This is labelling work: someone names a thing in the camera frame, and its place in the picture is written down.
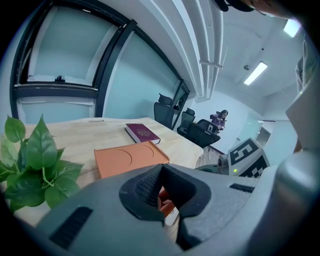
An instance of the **table surface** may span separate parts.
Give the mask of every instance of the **table surface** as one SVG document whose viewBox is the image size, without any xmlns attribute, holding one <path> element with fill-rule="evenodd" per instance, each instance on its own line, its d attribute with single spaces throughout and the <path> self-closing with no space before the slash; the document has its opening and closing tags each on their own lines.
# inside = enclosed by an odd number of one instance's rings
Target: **table surface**
<svg viewBox="0 0 320 256">
<path fill-rule="evenodd" d="M 84 164 L 77 184 L 84 186 L 100 179 L 96 167 L 94 150 L 114 148 L 134 144 L 135 141 L 126 132 L 127 123 L 139 123 L 147 126 L 161 141 L 157 146 L 169 157 L 171 164 L 195 168 L 203 149 L 176 132 L 168 129 L 151 118 L 112 119 L 83 118 L 74 121 L 47 124 L 58 149 L 65 148 L 62 160 Z M 28 138 L 35 125 L 26 125 Z M 24 207 L 15 215 L 35 226 L 50 210 L 47 203 L 37 207 Z"/>
</svg>

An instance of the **orange placemat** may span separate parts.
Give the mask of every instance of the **orange placemat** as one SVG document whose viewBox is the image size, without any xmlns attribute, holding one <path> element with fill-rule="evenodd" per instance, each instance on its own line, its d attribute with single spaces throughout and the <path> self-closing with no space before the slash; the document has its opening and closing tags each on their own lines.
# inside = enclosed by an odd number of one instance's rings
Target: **orange placemat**
<svg viewBox="0 0 320 256">
<path fill-rule="evenodd" d="M 94 156 L 101 178 L 169 163 L 169 157 L 152 141 L 94 150 Z"/>
</svg>

